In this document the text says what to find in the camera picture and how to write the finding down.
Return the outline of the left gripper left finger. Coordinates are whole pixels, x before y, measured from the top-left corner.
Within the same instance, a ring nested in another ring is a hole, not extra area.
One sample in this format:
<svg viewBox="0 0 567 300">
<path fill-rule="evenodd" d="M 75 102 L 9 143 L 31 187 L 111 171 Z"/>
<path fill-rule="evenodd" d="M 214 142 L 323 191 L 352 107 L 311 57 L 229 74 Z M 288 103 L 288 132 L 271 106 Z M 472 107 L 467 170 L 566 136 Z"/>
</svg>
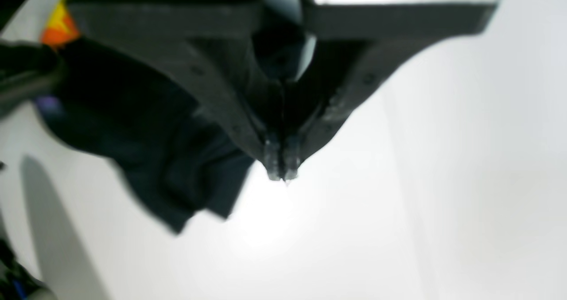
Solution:
<svg viewBox="0 0 567 300">
<path fill-rule="evenodd" d="M 168 76 L 271 180 L 284 179 L 278 83 L 252 46 L 263 0 L 67 0 L 67 7 L 82 34 Z"/>
</svg>

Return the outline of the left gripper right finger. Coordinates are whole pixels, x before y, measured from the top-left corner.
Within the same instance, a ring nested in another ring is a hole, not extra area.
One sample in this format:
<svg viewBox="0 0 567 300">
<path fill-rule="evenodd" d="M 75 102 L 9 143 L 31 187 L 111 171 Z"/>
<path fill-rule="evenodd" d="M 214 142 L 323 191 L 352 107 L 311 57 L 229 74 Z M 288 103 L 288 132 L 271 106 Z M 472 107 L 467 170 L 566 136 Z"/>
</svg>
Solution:
<svg viewBox="0 0 567 300">
<path fill-rule="evenodd" d="M 477 35 L 500 0 L 296 0 L 315 39 L 283 97 L 282 179 L 324 147 L 401 65 L 448 38 Z"/>
</svg>

